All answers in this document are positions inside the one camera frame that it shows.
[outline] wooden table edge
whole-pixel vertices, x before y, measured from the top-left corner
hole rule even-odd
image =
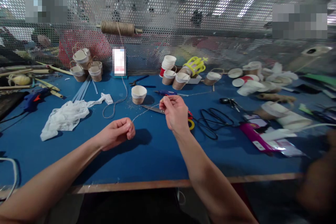
[[[302,173],[280,173],[270,175],[249,175],[227,177],[231,184],[234,183],[249,183],[259,181],[272,180],[293,180],[302,178]],[[190,180],[159,180],[146,182],[132,182],[132,183],[114,183],[114,184],[92,184],[92,185],[75,185],[70,187],[68,193],[70,194],[84,194],[84,193],[100,193],[107,191],[129,191],[129,190],[143,190],[156,188],[171,188],[171,187],[191,187]],[[0,198],[6,198],[10,189],[0,190]]]

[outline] left hand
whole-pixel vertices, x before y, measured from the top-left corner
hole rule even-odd
[[[99,144],[102,151],[107,151],[135,136],[135,128],[128,117],[115,120],[108,124],[92,139]]]

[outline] pliers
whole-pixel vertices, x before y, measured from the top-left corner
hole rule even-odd
[[[133,81],[133,82],[131,82],[130,83],[130,85],[131,86],[136,86],[137,85],[137,82],[139,81],[139,80],[142,80],[142,79],[145,79],[145,78],[147,78],[149,75],[145,75],[145,76],[143,76],[143,77],[140,77],[139,79],[136,79],[135,81]],[[145,86],[145,85],[142,85],[144,88],[156,88],[156,86]]]

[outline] hand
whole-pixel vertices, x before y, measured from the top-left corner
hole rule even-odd
[[[128,117],[115,120],[107,125],[92,139],[99,144],[102,151],[107,151],[135,136],[135,128]]]
[[[159,108],[164,110],[167,126],[174,133],[189,131],[188,125],[188,107],[181,96],[164,96]]]

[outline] green paper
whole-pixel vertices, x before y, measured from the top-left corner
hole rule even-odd
[[[336,79],[332,78],[332,77],[329,77],[329,76],[314,75],[314,74],[308,73],[306,75],[303,75],[303,77],[307,77],[307,78],[310,78],[310,79],[314,79],[314,80],[318,80],[318,81],[327,83],[327,84],[332,85],[332,86],[336,86]]]

